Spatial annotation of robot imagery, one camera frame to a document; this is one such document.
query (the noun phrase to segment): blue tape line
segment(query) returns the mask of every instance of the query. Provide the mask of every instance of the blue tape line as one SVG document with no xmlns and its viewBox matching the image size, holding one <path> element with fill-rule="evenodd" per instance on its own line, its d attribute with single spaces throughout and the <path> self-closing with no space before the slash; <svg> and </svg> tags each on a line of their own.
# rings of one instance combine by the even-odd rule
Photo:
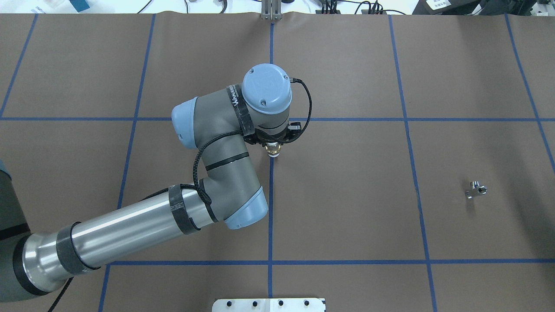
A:
<svg viewBox="0 0 555 312">
<path fill-rule="evenodd" d="M 170 122 L 171 117 L 0 117 L 5 121 L 160 121 Z M 536 118 L 437 118 L 408 117 L 409 122 L 536 122 Z M 304 122 L 305 118 L 291 117 L 289 121 Z M 315 122 L 403 122 L 402 117 L 313 117 Z M 540 118 L 542 122 L 555 122 L 555 118 Z"/>
<path fill-rule="evenodd" d="M 535 122 L 534 118 L 407 118 L 410 122 Z"/>
<path fill-rule="evenodd" d="M 4 114 L 4 110 L 6 109 L 6 105 L 8 104 L 9 94 L 12 92 L 13 84 L 16 82 L 17 73 L 19 72 L 19 66 L 21 66 L 21 61 L 23 60 L 23 56 L 25 55 L 25 51 L 27 50 L 27 46 L 29 45 L 29 41 L 31 40 L 31 34 L 33 34 L 34 26 L 37 24 L 37 19 L 38 14 L 35 14 L 33 18 L 33 23 L 31 23 L 31 28 L 29 29 L 29 33 L 27 34 L 27 39 L 25 39 L 25 44 L 23 45 L 23 49 L 21 49 L 21 53 L 19 54 L 16 68 L 13 71 L 12 80 L 9 81 L 8 90 L 6 91 L 4 102 L 2 102 L 2 107 L 0 108 L 0 117 L 2 117 L 2 115 Z"/>
<path fill-rule="evenodd" d="M 133 117 L 2 117 L 6 121 L 133 121 Z"/>
<path fill-rule="evenodd" d="M 403 118 L 396 118 L 396 117 L 310 117 L 310 121 L 315 122 L 401 122 Z M 292 122 L 305 122 L 305 118 L 289 118 L 289 121 Z"/>
<path fill-rule="evenodd" d="M 426 260 L 430 259 L 430 252 L 428 249 L 428 239 L 426 236 L 426 225 L 424 224 L 424 213 L 422 211 L 422 201 L 420 199 L 420 188 L 418 187 L 418 176 L 416 175 L 416 164 L 414 159 L 414 154 L 412 152 L 412 141 L 410 136 L 410 129 L 408 127 L 408 118 L 407 118 L 407 109 L 405 105 L 405 95 L 403 92 L 403 84 L 401 82 L 401 69 L 399 67 L 399 59 L 397 56 L 397 45 L 395 44 L 395 32 L 393 31 L 393 20 L 391 19 L 391 15 L 388 16 L 389 19 L 389 29 L 391 32 L 391 45 L 393 47 L 393 58 L 395 59 L 395 71 L 397 72 L 397 84 L 399 86 L 399 96 L 401 98 L 401 107 L 403 110 L 403 119 L 405 121 L 405 133 L 407 135 L 407 145 L 408 145 L 408 154 L 410 156 L 411 161 L 411 169 L 412 169 L 412 180 L 415 185 L 416 191 L 416 200 L 418 203 L 418 214 L 420 217 L 420 230 L 422 233 L 422 243 L 424 245 L 424 256 Z M 432 268 L 430 264 L 426 265 L 428 271 L 428 283 L 430 285 L 430 296 L 432 300 L 432 309 L 433 312 L 437 312 L 437 303 L 436 303 L 436 292 L 435 287 L 433 285 L 433 276 L 432 276 Z"/>
<path fill-rule="evenodd" d="M 109 265 L 209 266 L 209 265 L 437 265 L 437 264 L 511 264 L 555 263 L 553 258 L 524 259 L 408 259 L 408 260 L 122 260 Z"/>
<path fill-rule="evenodd" d="M 513 30 L 511 29 L 511 23 L 509 22 L 509 15 L 507 15 L 507 14 L 505 14 L 505 22 L 507 23 L 507 30 L 509 31 L 509 37 L 511 38 L 511 44 L 513 45 L 514 57 L 517 60 L 518 69 L 520 70 L 522 80 L 524 81 L 524 87 L 526 88 L 526 92 L 528 93 L 528 99 L 530 100 L 530 105 L 532 106 L 532 110 L 534 111 L 534 116 L 536 116 L 536 121 L 538 122 L 539 132 L 541 133 L 542 139 L 543 139 L 543 144 L 546 146 L 547 156 L 549 157 L 549 162 L 551 162 L 551 169 L 555 173 L 555 162 L 553 161 L 553 155 L 551 154 L 551 149 L 549 148 L 549 143 L 547 143 L 547 137 L 546 137 L 545 132 L 543 131 L 542 122 L 539 119 L 538 110 L 536 108 L 534 98 L 532 97 L 532 92 L 530 91 L 530 86 L 528 85 L 528 80 L 526 80 L 526 75 L 524 74 L 524 69 L 522 68 L 520 57 L 518 56 L 517 46 L 514 42 L 514 37 L 513 37 Z"/>
<path fill-rule="evenodd" d="M 151 122 L 155 122 L 155 121 L 161 121 L 161 122 L 170 122 L 171 121 L 171 117 L 138 117 L 137 120 L 145 120 L 145 121 L 151 121 Z"/>
<path fill-rule="evenodd" d="M 169 265 L 169 266 L 204 266 L 204 265 L 268 265 L 267 260 L 210 260 L 210 261 L 114 261 L 110 265 Z"/>
<path fill-rule="evenodd" d="M 270 64 L 274 64 L 274 24 L 270 24 Z M 273 276 L 274 270 L 272 260 L 274 259 L 274 159 L 270 158 L 270 179 L 268 181 L 268 298 L 273 298 Z"/>
<path fill-rule="evenodd" d="M 395 265 L 426 264 L 426 260 L 274 260 L 274 265 Z"/>
<path fill-rule="evenodd" d="M 141 77 L 140 77 L 139 93 L 137 94 L 137 104 L 135 105 L 135 115 L 133 117 L 133 125 L 131 126 L 131 135 L 129 136 L 129 145 L 127 146 L 127 155 L 125 156 L 125 166 L 123 167 L 122 185 L 119 189 L 119 198 L 118 198 L 117 209 L 120 209 L 122 207 L 123 192 L 125 190 L 125 183 L 127 182 L 127 171 L 129 170 L 129 159 L 131 158 L 131 151 L 133 149 L 133 139 L 135 138 L 135 129 L 137 128 L 137 120 L 138 120 L 138 116 L 139 116 L 140 100 L 141 100 L 141 96 L 143 94 L 144 77 L 147 73 L 148 55 L 150 53 L 150 43 L 152 42 L 152 34 L 154 32 L 154 21 L 155 20 L 156 20 L 156 14 L 153 14 L 152 15 L 152 21 L 150 23 L 150 33 L 148 35 L 147 51 L 145 52 L 145 56 L 144 56 L 143 72 L 142 72 Z"/>
<path fill-rule="evenodd" d="M 268 207 L 268 298 L 273 296 L 273 268 L 274 259 L 274 158 L 270 158 L 270 181 L 269 181 L 270 204 Z"/>
<path fill-rule="evenodd" d="M 430 264 L 509 264 L 509 263 L 555 263 L 555 259 L 444 259 L 444 260 L 430 260 Z"/>
<path fill-rule="evenodd" d="M 106 288 L 108 287 L 109 276 L 110 276 L 110 264 L 107 264 L 106 271 L 104 272 L 104 281 L 102 282 L 102 293 L 100 294 L 98 312 L 102 312 L 102 310 L 104 310 L 104 299 L 106 298 Z"/>
<path fill-rule="evenodd" d="M 274 23 L 270 24 L 270 64 L 274 64 Z"/>
</svg>

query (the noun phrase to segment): black cable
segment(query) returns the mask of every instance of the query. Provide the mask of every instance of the black cable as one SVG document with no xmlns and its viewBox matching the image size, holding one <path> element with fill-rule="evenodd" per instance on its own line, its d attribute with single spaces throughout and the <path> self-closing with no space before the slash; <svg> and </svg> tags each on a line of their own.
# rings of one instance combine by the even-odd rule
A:
<svg viewBox="0 0 555 312">
<path fill-rule="evenodd" d="M 60 293 L 58 294 L 58 297 L 56 298 L 56 300 L 54 300 L 54 303 L 50 306 L 50 309 L 48 309 L 48 312 L 54 311 L 54 308 L 56 307 L 56 305 L 58 305 L 58 302 L 60 301 L 60 299 L 64 295 L 65 291 L 68 289 L 72 280 L 73 280 L 73 278 L 69 278 L 68 281 L 66 281 L 66 283 L 64 285 L 64 288 L 62 288 L 62 291 L 60 291 Z"/>
<path fill-rule="evenodd" d="M 375 12 L 374 14 L 380 14 L 381 12 L 397 12 L 397 13 L 401 13 L 403 15 L 406 15 L 403 12 L 397 11 L 397 10 L 380 10 L 380 11 Z"/>
<path fill-rule="evenodd" d="M 224 13 L 225 10 L 228 8 L 228 0 L 223 0 L 223 2 L 224 2 L 224 7 L 221 8 L 221 12 L 220 12 L 220 13 Z"/>
<path fill-rule="evenodd" d="M 190 185 L 190 184 L 179 184 L 179 186 L 180 186 L 181 189 L 193 189 L 193 190 L 196 190 L 196 191 L 198 192 L 197 188 L 196 188 L 194 185 Z M 145 200 L 145 199 L 149 199 L 149 198 L 151 198 L 151 197 L 158 196 L 158 195 L 160 195 L 160 194 L 164 194 L 164 193 L 167 192 L 168 190 L 169 190 L 169 188 L 161 189 L 161 190 L 159 190 L 158 192 L 156 192 L 156 193 L 154 193 L 154 194 L 148 195 L 147 197 L 141 199 L 140 201 L 142 202 L 142 201 Z"/>
<path fill-rule="evenodd" d="M 152 2 L 152 0 L 149 0 L 149 1 L 145 4 L 145 6 L 144 6 L 139 12 L 137 12 L 137 14 L 139 14 L 139 13 L 142 12 L 144 9 L 146 9 L 147 6 L 148 6 L 151 2 Z"/>
<path fill-rule="evenodd" d="M 236 131 L 231 131 L 231 132 L 227 132 L 227 133 L 223 133 L 220 134 L 219 136 L 209 140 L 208 142 L 206 142 L 203 146 L 201 146 L 199 148 L 199 152 L 196 154 L 195 157 L 195 162 L 193 163 L 193 183 L 194 185 L 190 185 L 190 184 L 180 184 L 181 189 L 193 189 L 196 190 L 196 192 L 199 194 L 200 199 L 203 201 L 203 203 L 210 205 L 212 204 L 212 199 L 210 198 L 210 196 L 208 196 L 208 194 L 202 189 L 200 188 L 200 183 L 199 183 L 199 162 L 200 162 L 200 157 L 202 157 L 204 150 L 212 143 L 216 142 L 219 139 L 223 139 L 225 137 L 229 137 L 231 135 L 237 135 L 237 134 L 242 134 L 243 131 L 241 130 L 236 130 Z M 149 199 L 151 197 L 163 194 L 165 192 L 168 191 L 168 188 L 165 189 L 161 189 L 156 193 L 153 193 L 151 195 L 148 195 L 147 197 L 141 199 L 141 201 L 145 200 L 145 199 Z"/>
<path fill-rule="evenodd" d="M 350 2 L 350 3 L 360 3 L 357 1 L 351 1 L 351 0 L 336 0 L 336 1 L 340 1 L 340 2 Z"/>
<path fill-rule="evenodd" d="M 295 137 L 293 137 L 293 138 L 291 138 L 291 139 L 288 139 L 288 140 L 276 139 L 276 138 L 274 138 L 274 137 L 271 137 L 269 134 L 267 134 L 267 133 L 265 133 L 265 132 L 262 132 L 262 131 L 260 131 L 260 130 L 257 129 L 257 130 L 256 130 L 256 133 L 257 133 L 258 135 L 264 137 L 264 139 L 266 139 L 266 140 L 269 141 L 269 142 L 277 142 L 277 143 L 280 143 L 280 144 L 287 144 L 287 143 L 294 142 L 294 141 L 296 141 L 298 138 L 301 137 L 301 135 L 302 135 L 302 134 L 304 133 L 304 131 L 306 130 L 306 127 L 308 127 L 308 125 L 309 125 L 310 116 L 312 115 L 312 96 L 310 96 L 310 92 L 309 92 L 308 87 L 306 86 L 306 84 L 305 84 L 301 79 L 291 78 L 291 83 L 300 83 L 300 84 L 302 84 L 302 87 L 305 88 L 306 95 L 307 95 L 308 98 L 309 98 L 309 114 L 308 114 L 308 116 L 306 117 L 306 123 L 305 123 L 304 127 L 301 129 L 301 131 L 299 132 L 299 135 L 297 135 L 297 136 L 295 136 Z"/>
<path fill-rule="evenodd" d="M 368 4 L 368 10 L 370 10 L 370 8 L 372 7 L 372 3 L 370 3 L 370 1 L 362 1 L 362 2 L 359 2 L 359 6 L 356 7 L 355 14 L 359 12 L 360 6 L 365 3 Z"/>
<path fill-rule="evenodd" d="M 210 144 L 216 142 L 219 139 L 223 139 L 225 137 L 230 137 L 232 135 L 237 135 L 237 134 L 242 134 L 242 133 L 243 133 L 243 131 L 236 130 L 236 131 L 231 131 L 231 132 L 220 134 L 219 136 L 217 136 L 217 137 L 211 139 L 210 141 L 204 143 L 204 145 L 199 148 L 199 152 L 196 154 L 195 162 L 193 163 L 193 183 L 195 184 L 195 187 L 197 188 L 197 192 L 199 193 L 200 199 L 202 199 L 202 201 L 205 204 L 210 205 L 212 203 L 212 200 L 210 199 L 210 197 L 208 196 L 208 194 L 205 191 L 199 192 L 199 190 L 202 190 L 200 188 L 199 173 L 198 173 L 200 157 L 203 155 L 204 150 Z"/>
</svg>

